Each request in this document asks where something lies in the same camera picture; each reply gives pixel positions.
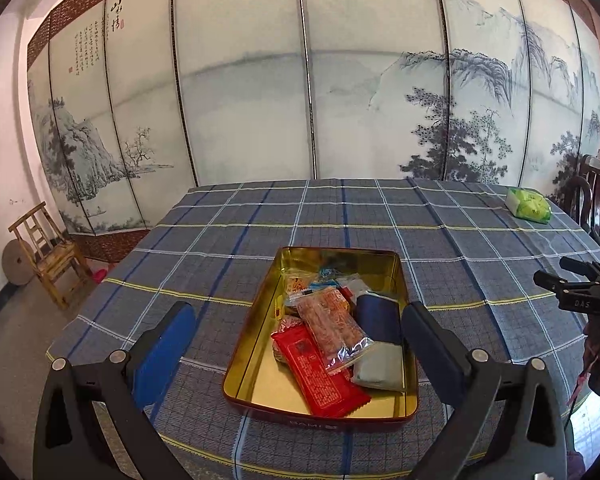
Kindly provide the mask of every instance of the tiled floor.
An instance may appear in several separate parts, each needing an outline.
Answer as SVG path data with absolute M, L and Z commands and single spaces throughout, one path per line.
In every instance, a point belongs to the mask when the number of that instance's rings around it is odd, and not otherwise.
M 98 264 L 91 262 L 94 269 Z M 71 287 L 75 275 L 67 272 L 59 288 Z M 93 290 L 88 285 L 72 299 L 68 310 L 59 310 L 40 282 L 21 287 L 0 312 L 0 432 L 5 443 L 0 453 L 19 478 L 32 478 L 33 438 L 38 406 L 49 370 L 45 352 L 56 335 L 79 312 Z M 118 465 L 127 475 L 140 478 L 133 468 L 106 410 L 96 407 L 98 418 Z M 178 458 L 192 478 L 221 479 L 215 473 Z

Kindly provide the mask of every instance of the table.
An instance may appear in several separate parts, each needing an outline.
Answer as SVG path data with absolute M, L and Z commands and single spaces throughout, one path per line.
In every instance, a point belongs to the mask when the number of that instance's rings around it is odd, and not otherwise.
M 545 360 L 566 399 L 582 366 L 584 320 L 557 308 L 533 273 L 560 256 L 600 262 L 600 248 L 552 205 L 548 225 L 514 218 L 506 188 L 406 180 L 251 182 L 191 189 L 90 295 L 48 356 L 73 364 L 128 349 L 177 299 L 196 310 L 192 345 L 164 398 L 146 413 L 173 452 L 227 478 L 398 478 L 423 455 L 450 408 L 419 370 L 419 406 L 394 433 L 337 433 L 240 416 L 221 392 L 238 333 L 280 246 L 400 254 L 419 298 L 468 348 L 498 360 Z M 472 456 L 491 439 L 496 405 Z

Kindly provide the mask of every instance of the chinese calligraphy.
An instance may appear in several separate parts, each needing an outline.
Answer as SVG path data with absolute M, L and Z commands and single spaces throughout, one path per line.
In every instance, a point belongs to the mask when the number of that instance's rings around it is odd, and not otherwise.
M 79 76 L 87 68 L 94 66 L 100 60 L 100 22 L 96 20 L 89 23 L 74 35 L 75 41 L 75 64 L 69 67 L 69 74 L 75 73 Z
M 119 28 L 125 28 L 125 20 L 120 19 L 120 12 L 122 12 L 122 0 L 116 1 L 109 9 L 109 12 L 115 13 L 115 17 L 111 21 L 111 31 L 115 32 Z

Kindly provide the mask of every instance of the blue gripper pad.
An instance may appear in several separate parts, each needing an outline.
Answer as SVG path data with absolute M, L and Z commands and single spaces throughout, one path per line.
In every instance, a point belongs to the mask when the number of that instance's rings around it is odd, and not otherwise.
M 171 383 L 197 325 L 193 307 L 176 301 L 160 323 L 144 332 L 131 347 L 126 378 L 138 408 L 156 402 Z

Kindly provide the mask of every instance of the folding screen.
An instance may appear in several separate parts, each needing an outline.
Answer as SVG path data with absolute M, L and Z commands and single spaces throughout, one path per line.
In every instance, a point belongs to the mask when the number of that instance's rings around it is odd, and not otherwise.
M 200 185 L 308 178 L 296 0 L 174 0 L 174 6 Z
M 522 185 L 554 197 L 575 171 L 582 128 L 578 38 L 564 0 L 520 0 L 531 62 L 531 121 Z
M 49 42 L 54 115 L 74 186 L 58 207 L 65 223 L 98 234 L 145 228 L 122 164 L 109 105 L 100 0 L 79 16 L 71 6 L 51 12 Z M 67 203 L 81 204 L 88 225 L 72 218 Z
M 519 0 L 444 0 L 451 61 L 446 176 L 517 186 L 529 115 Z
M 105 0 L 109 91 L 122 162 L 147 227 L 194 187 L 180 116 L 170 0 Z
M 438 178 L 446 56 L 438 0 L 306 0 L 323 178 Z
M 193 186 L 418 176 L 559 200 L 600 149 L 582 0 L 65 0 L 27 66 L 53 196 L 105 260 Z
M 67 159 L 56 128 L 56 115 L 52 105 L 49 79 L 49 18 L 36 32 L 29 46 L 28 58 L 32 60 L 27 71 L 29 108 L 36 144 L 51 194 L 60 209 L 70 233 L 92 234 L 85 211 L 67 197 L 76 195 L 73 171 L 67 168 Z

